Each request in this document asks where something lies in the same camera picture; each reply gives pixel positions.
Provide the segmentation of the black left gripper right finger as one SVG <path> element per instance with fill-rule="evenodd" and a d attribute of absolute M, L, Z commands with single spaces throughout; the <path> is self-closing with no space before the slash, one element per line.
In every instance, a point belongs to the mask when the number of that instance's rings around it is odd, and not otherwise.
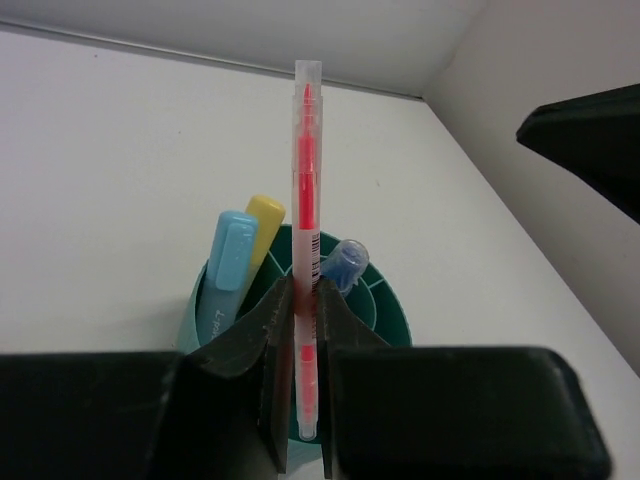
<path fill-rule="evenodd" d="M 607 479 L 613 462 L 571 365 L 538 346 L 395 347 L 317 287 L 329 479 Z"/>

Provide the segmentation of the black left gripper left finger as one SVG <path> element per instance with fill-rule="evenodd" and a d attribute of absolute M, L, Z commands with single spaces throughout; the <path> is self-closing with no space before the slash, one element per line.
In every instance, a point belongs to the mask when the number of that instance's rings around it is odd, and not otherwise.
<path fill-rule="evenodd" d="M 191 354 L 1 359 L 5 479 L 275 479 L 292 382 L 289 278 Z"/>

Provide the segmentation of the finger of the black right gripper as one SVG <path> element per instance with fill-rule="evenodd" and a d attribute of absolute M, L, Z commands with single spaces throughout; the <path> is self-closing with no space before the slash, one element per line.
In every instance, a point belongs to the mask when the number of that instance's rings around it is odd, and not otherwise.
<path fill-rule="evenodd" d="M 639 220 L 639 86 L 536 108 L 516 140 Z"/>

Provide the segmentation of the blue highlighter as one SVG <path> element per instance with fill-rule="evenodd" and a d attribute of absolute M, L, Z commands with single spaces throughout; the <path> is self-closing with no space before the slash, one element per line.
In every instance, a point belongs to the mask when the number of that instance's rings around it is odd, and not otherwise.
<path fill-rule="evenodd" d="M 257 219 L 244 212 L 227 210 L 218 217 L 195 317 L 201 345 L 235 322 L 257 231 Z"/>

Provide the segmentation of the clear spray bottle blue cap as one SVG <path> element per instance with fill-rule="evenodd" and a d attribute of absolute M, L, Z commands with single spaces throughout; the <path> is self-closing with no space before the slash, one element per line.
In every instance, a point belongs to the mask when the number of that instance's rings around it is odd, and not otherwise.
<path fill-rule="evenodd" d="M 346 297 L 364 274 L 369 260 L 369 252 L 361 242 L 344 239 L 321 262 L 321 275 L 333 281 Z"/>

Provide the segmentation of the yellow highlighter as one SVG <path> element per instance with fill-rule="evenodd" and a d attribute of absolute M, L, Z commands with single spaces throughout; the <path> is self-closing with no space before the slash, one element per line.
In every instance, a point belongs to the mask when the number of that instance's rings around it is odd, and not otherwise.
<path fill-rule="evenodd" d="M 282 268 L 271 258 L 269 251 L 284 220 L 285 207 L 269 196 L 258 194 L 249 200 L 245 212 L 258 220 L 258 232 L 237 320 L 253 309 L 274 281 L 283 275 Z"/>

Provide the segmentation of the red slim pen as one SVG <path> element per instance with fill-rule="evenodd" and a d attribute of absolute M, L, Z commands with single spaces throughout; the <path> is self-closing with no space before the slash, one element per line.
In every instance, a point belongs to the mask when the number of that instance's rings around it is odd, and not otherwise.
<path fill-rule="evenodd" d="M 294 381 L 298 436 L 317 436 L 317 283 L 320 279 L 320 205 L 323 99 L 322 63 L 295 62 L 292 150 L 292 278 Z"/>

